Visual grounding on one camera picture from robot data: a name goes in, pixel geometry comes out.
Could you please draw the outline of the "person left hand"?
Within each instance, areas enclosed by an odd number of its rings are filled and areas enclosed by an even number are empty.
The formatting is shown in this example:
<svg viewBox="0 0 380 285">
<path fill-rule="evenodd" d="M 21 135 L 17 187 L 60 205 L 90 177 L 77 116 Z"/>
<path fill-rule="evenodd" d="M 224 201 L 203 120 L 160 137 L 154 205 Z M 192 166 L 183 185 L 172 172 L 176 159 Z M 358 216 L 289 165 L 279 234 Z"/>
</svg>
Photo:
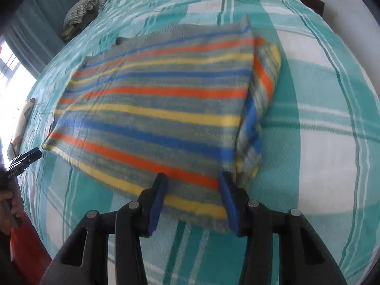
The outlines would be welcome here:
<svg viewBox="0 0 380 285">
<path fill-rule="evenodd" d="M 9 181 L 5 188 L 1 188 L 1 232 L 10 235 L 14 227 L 15 218 L 20 218 L 24 210 L 23 198 L 16 180 Z"/>
</svg>

